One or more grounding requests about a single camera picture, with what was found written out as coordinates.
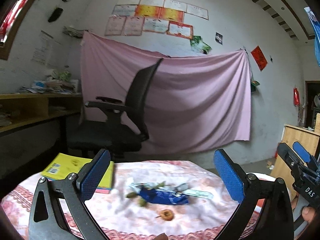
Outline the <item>person's right hand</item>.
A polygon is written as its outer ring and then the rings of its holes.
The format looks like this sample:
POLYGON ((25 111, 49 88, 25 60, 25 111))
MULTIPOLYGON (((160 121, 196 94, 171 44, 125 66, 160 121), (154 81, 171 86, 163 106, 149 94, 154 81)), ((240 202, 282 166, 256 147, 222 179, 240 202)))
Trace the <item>person's right hand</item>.
MULTIPOLYGON (((295 211, 297 208, 299 194, 296 194, 295 198, 291 202, 292 211, 295 211)), ((303 219, 309 224, 312 222, 316 215, 316 210, 313 207, 304 206, 300 211, 303 219)))

